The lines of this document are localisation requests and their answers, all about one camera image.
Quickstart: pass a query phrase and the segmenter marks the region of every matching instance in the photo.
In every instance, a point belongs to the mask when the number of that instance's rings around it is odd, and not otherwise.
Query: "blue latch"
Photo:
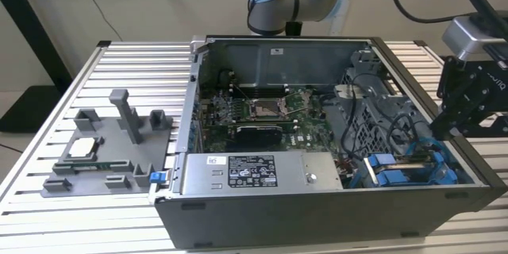
[[[407,177],[404,176],[402,170],[383,171],[376,175],[376,178],[382,187],[390,187],[408,183]]]
[[[166,172],[154,172],[151,174],[151,184],[166,183]]]
[[[392,154],[372,154],[368,157],[368,162],[371,163],[372,168],[398,163]]]

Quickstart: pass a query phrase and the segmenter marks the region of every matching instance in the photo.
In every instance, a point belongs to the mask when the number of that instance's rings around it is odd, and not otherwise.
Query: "floor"
[[[16,102],[22,94],[23,92],[0,92],[0,117],[4,115],[7,110],[10,110],[11,105]],[[34,135],[35,134],[12,134],[0,132],[0,143],[19,150],[24,150],[34,138]],[[10,173],[19,157],[19,152],[0,146],[0,182]]]

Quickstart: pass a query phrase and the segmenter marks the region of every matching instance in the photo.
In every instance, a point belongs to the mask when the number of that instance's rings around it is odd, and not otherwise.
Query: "warning label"
[[[274,156],[230,156],[228,182],[231,187],[276,187]]]

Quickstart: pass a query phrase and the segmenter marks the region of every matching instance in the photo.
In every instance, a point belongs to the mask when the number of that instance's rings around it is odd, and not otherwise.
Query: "motherboard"
[[[202,99],[207,153],[306,150],[339,157],[320,96],[308,87],[232,86]]]

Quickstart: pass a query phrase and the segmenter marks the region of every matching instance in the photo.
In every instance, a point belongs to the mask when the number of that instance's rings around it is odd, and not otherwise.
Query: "metal slotted table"
[[[442,60],[414,42],[388,42],[431,97]],[[43,198],[39,191],[64,151],[80,108],[119,116],[108,101],[128,88],[140,115],[174,116],[167,165],[172,165],[191,61],[188,43],[114,42],[96,48],[34,141],[0,185],[0,253],[186,253],[176,250],[148,194]],[[508,183],[508,139],[471,139]],[[456,215],[426,239],[320,244],[222,253],[508,253],[508,195],[480,212]]]

